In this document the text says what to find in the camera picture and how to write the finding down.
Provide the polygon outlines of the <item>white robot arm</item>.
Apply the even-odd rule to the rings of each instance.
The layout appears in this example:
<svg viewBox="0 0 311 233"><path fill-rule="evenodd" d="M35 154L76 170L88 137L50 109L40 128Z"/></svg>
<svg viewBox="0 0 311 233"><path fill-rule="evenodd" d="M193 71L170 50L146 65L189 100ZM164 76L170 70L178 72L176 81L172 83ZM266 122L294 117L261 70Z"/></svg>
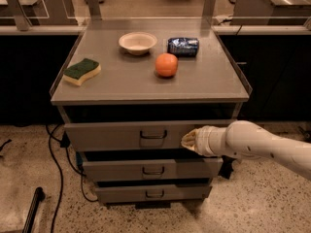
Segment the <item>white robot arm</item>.
<svg viewBox="0 0 311 233"><path fill-rule="evenodd" d="M186 134L181 145L203 156L266 158L311 180L311 144L274 135L245 120L228 127L203 126Z"/></svg>

